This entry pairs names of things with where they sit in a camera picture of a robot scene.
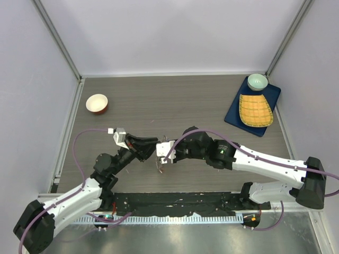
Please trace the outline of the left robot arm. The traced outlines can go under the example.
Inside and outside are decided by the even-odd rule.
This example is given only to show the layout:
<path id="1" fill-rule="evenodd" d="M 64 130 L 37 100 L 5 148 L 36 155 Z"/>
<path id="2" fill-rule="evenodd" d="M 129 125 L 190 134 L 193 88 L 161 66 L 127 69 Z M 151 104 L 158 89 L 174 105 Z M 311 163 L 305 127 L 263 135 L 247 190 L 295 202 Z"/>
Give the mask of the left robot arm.
<path id="1" fill-rule="evenodd" d="M 67 193 L 45 203 L 30 202 L 16 223 L 13 233 L 19 239 L 18 252 L 42 253 L 54 237 L 78 217 L 93 210 L 107 211 L 113 204 L 111 189 L 116 177 L 134 159 L 147 160 L 156 150 L 157 138 L 139 138 L 122 128 L 108 129 L 119 150 L 112 156 L 98 155 L 94 172 Z"/>

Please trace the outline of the large silver keyring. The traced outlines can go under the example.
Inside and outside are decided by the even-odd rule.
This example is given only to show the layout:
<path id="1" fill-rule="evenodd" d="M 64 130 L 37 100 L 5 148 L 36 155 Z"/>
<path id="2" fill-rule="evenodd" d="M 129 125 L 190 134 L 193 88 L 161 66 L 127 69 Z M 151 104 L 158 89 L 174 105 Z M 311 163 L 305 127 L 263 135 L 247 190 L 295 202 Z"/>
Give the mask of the large silver keyring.
<path id="1" fill-rule="evenodd" d="M 167 136 L 163 136 L 161 142 L 167 142 L 168 138 Z M 156 168 L 157 170 L 162 174 L 164 172 L 164 168 L 163 165 L 161 164 L 161 160 L 160 157 L 157 156 L 157 154 L 155 154 L 155 163 L 156 163 Z"/>

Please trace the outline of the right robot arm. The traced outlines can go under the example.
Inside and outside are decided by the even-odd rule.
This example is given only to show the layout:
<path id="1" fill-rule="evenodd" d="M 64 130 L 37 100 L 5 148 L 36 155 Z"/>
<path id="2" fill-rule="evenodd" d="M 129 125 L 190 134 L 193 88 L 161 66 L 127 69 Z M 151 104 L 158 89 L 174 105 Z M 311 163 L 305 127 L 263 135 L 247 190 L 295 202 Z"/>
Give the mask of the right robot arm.
<path id="1" fill-rule="evenodd" d="M 291 160 L 270 156 L 228 142 L 213 139 L 192 126 L 178 140 L 169 142 L 166 159 L 174 164 L 183 159 L 201 159 L 216 169 L 255 173 L 272 178 L 270 183 L 248 182 L 242 186 L 240 205 L 250 209 L 266 202 L 295 201 L 307 208 L 324 208 L 326 176 L 319 159 Z"/>

